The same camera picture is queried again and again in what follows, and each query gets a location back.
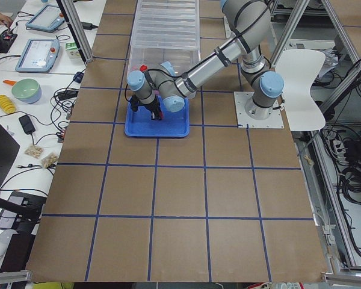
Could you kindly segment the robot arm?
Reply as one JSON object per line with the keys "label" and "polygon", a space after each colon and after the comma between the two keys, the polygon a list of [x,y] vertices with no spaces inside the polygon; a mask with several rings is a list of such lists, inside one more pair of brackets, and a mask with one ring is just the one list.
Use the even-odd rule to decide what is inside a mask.
{"label": "robot arm", "polygon": [[127,84],[133,95],[128,102],[133,112],[144,107],[153,120],[163,118],[162,107],[178,112],[183,109],[187,96],[241,58],[241,74],[254,90],[245,103],[245,112],[253,119],[268,118],[284,88],[283,78],[270,69],[259,50],[270,25],[270,3],[221,1],[220,7],[232,32],[230,39],[181,75],[175,74],[169,61],[130,72]]}

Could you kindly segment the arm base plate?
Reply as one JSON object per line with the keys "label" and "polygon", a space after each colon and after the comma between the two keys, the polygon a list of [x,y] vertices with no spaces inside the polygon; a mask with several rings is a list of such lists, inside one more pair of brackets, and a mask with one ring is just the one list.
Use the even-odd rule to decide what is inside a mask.
{"label": "arm base plate", "polygon": [[239,128],[283,129],[278,101],[272,107],[260,108],[253,102],[253,92],[234,92]]}

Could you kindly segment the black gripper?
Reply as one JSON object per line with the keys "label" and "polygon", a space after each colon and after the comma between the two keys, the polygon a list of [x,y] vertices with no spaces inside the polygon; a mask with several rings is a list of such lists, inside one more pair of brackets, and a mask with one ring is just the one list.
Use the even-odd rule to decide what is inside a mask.
{"label": "black gripper", "polygon": [[154,100],[149,104],[144,104],[140,102],[140,106],[144,106],[147,110],[151,112],[152,120],[162,120],[163,113],[160,107],[160,101],[158,98],[154,98]]}

